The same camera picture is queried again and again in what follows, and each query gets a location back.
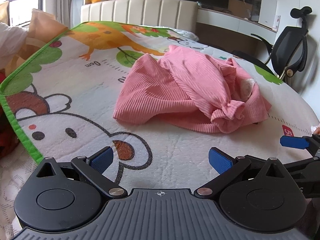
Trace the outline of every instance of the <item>black mesh chair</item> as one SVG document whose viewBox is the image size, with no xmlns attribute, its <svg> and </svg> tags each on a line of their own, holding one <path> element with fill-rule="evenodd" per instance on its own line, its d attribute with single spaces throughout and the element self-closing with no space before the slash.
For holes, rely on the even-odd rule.
<svg viewBox="0 0 320 240">
<path fill-rule="evenodd" d="M 267 42 L 264 38 L 251 34 L 252 36 L 258 37 L 266 45 L 269 58 L 263 63 L 260 60 L 252 57 L 242 51 L 235 50 L 232 52 L 233 55 L 243 58 L 258 67 L 274 74 L 271 69 L 266 65 L 271 60 L 273 70 L 276 72 L 278 77 L 287 82 L 297 71 L 302 72 L 306 66 L 308 56 L 308 45 L 307 45 L 307 21 L 306 15 L 312 13 L 310 7 L 303 7 L 302 9 L 292 9 L 290 15 L 295 19 L 302 19 L 302 27 L 287 26 L 280 34 L 274 46 Z M 291 63 L 293 55 L 295 55 L 297 49 L 302 44 L 302 54 L 300 58 Z"/>
</svg>

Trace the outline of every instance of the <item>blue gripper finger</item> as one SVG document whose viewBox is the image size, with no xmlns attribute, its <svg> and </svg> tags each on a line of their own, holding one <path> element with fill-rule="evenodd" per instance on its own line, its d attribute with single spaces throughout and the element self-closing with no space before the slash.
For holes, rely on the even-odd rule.
<svg viewBox="0 0 320 240">
<path fill-rule="evenodd" d="M 209 151 L 209 163 L 219 173 L 222 174 L 233 166 L 231 160 L 223 156 L 217 148 L 211 148 Z"/>
<path fill-rule="evenodd" d="M 282 136 L 280 144 L 284 147 L 304 150 L 309 147 L 309 142 L 302 137 Z"/>
<path fill-rule="evenodd" d="M 105 147 L 91 157 L 88 158 L 89 166 L 102 174 L 113 162 L 113 150 L 111 147 Z"/>
</svg>

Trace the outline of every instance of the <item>cartoon bear eye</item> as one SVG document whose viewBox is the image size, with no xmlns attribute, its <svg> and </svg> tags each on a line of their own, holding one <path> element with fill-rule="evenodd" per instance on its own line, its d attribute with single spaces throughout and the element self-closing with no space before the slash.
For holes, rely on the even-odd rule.
<svg viewBox="0 0 320 240">
<path fill-rule="evenodd" d="M 66 128 L 66 134 L 69 135 L 71 138 L 77 138 L 77 133 L 72 128 Z"/>
<path fill-rule="evenodd" d="M 33 139 L 37 141 L 41 141 L 44 138 L 44 133 L 43 132 L 33 132 L 32 135 Z"/>
</svg>

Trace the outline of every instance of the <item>person's hand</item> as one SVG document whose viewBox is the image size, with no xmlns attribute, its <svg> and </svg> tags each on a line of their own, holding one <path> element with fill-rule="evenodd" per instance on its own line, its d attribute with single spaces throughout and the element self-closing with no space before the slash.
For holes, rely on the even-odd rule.
<svg viewBox="0 0 320 240">
<path fill-rule="evenodd" d="M 320 134 L 320 128 L 317 128 L 313 134 Z"/>
</svg>

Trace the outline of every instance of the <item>green mat border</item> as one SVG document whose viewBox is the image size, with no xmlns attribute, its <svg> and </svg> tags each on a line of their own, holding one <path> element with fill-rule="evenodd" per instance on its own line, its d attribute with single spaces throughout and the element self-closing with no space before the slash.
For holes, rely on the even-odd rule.
<svg viewBox="0 0 320 240">
<path fill-rule="evenodd" d="M 108 21 L 91 21 L 91 22 L 108 22 Z M 20 127 L 20 125 L 18 124 L 17 119 L 15 118 L 13 112 L 11 111 L 7 100 L 5 99 L 5 96 L 2 94 L 3 89 L 5 88 L 5 86 L 8 84 L 8 82 L 19 72 L 21 71 L 27 64 L 29 64 L 35 57 L 37 57 L 45 48 L 47 48 L 52 42 L 59 40 L 65 33 L 69 32 L 70 30 L 73 30 L 77 27 L 79 27 L 82 24 L 85 24 L 88 22 L 82 22 L 80 24 L 78 24 L 77 26 L 68 29 L 66 31 L 64 31 L 63 33 L 61 33 L 60 35 L 58 35 L 57 37 L 53 38 L 51 41 L 49 41 L 46 45 L 44 45 L 42 48 L 40 48 L 37 52 L 35 52 L 33 55 L 31 55 L 21 66 L 19 66 L 15 71 L 13 71 L 1 84 L 0 84 L 0 105 L 2 106 L 2 109 L 4 111 L 4 114 L 7 116 L 8 121 L 10 122 L 14 132 L 16 133 L 16 135 L 18 136 L 20 142 L 22 143 L 22 145 L 26 148 L 28 154 L 33 158 L 33 160 L 39 164 L 44 156 L 42 155 L 42 153 L 34 146 L 34 144 L 32 143 L 32 141 L 29 139 L 29 137 L 25 134 L 25 132 L 23 131 L 23 129 Z M 170 30 L 173 31 L 174 33 L 176 33 L 179 36 L 182 36 L 181 34 L 175 32 L 173 29 L 171 28 L 155 28 L 155 29 L 165 29 L 165 30 Z"/>
</svg>

